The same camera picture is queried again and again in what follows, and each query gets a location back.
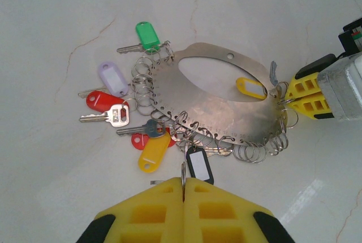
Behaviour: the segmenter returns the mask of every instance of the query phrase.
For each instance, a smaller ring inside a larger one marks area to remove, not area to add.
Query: stainless steel plate
[[[281,133],[279,118],[283,107],[278,105],[278,99],[268,93],[263,101],[234,102],[205,92],[179,70],[179,62],[189,57],[229,62],[253,75],[267,91],[274,89],[268,70],[259,62],[234,51],[199,42],[175,52],[173,61],[161,63],[153,70],[155,108],[173,119],[181,111],[186,111],[188,118],[186,122],[181,122],[183,126],[191,128],[190,124],[199,122],[200,127],[206,127],[216,139],[232,136],[236,144],[242,144],[243,140],[264,144],[270,135]]]

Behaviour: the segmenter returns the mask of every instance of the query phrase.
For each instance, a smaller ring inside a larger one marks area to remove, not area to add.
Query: red key tag
[[[145,146],[147,144],[147,141],[149,140],[149,137],[146,134],[132,134],[131,142],[134,148],[137,150],[143,150],[145,149]],[[176,144],[176,141],[173,139],[170,140],[169,147],[172,147]]]
[[[85,102],[90,109],[106,112],[111,109],[112,105],[123,103],[124,100],[104,92],[94,91],[87,96]]]

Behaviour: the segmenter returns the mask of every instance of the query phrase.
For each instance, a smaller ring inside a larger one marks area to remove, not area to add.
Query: yellow key tag
[[[144,172],[154,172],[160,166],[171,136],[165,133],[162,137],[150,138],[138,159],[138,166]]]
[[[254,81],[245,77],[236,79],[236,87],[238,90],[254,98],[264,100],[266,98],[266,90],[262,83]]]

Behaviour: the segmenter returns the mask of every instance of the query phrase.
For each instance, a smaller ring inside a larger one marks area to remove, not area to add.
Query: green key tag
[[[136,25],[136,32],[140,38],[142,47],[147,50],[154,48],[158,50],[160,47],[157,45],[160,44],[160,40],[157,37],[156,32],[153,29],[151,23],[147,21],[142,21]]]

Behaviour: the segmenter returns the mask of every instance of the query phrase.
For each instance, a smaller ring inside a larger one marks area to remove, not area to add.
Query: black key tag
[[[208,156],[203,148],[191,146],[187,150],[186,160],[191,177],[214,184]]]

